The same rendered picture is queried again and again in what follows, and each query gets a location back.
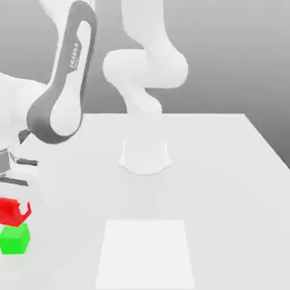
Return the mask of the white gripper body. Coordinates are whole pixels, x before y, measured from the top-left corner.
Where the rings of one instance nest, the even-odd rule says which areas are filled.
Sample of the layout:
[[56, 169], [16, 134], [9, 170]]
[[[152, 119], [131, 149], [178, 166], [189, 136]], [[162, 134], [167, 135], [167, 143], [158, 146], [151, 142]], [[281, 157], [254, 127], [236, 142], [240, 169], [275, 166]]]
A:
[[0, 198], [21, 202], [44, 202], [44, 191], [37, 170], [0, 173]]

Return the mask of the small red cube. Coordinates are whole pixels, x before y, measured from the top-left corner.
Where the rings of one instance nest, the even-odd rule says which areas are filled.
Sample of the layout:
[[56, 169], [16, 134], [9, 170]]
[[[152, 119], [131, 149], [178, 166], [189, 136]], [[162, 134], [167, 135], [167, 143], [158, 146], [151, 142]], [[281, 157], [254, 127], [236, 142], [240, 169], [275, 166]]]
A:
[[20, 203], [16, 199], [0, 198], [0, 224], [19, 227], [31, 214], [31, 205], [27, 203], [27, 211], [21, 214]]

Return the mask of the small green cube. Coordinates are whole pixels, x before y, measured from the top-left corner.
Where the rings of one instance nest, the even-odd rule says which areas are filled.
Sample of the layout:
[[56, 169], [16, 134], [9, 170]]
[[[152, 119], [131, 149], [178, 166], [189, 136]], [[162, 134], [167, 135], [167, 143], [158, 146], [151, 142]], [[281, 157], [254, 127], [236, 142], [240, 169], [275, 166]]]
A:
[[30, 239], [27, 223], [18, 227], [5, 225], [0, 233], [0, 251], [3, 255], [24, 254]]

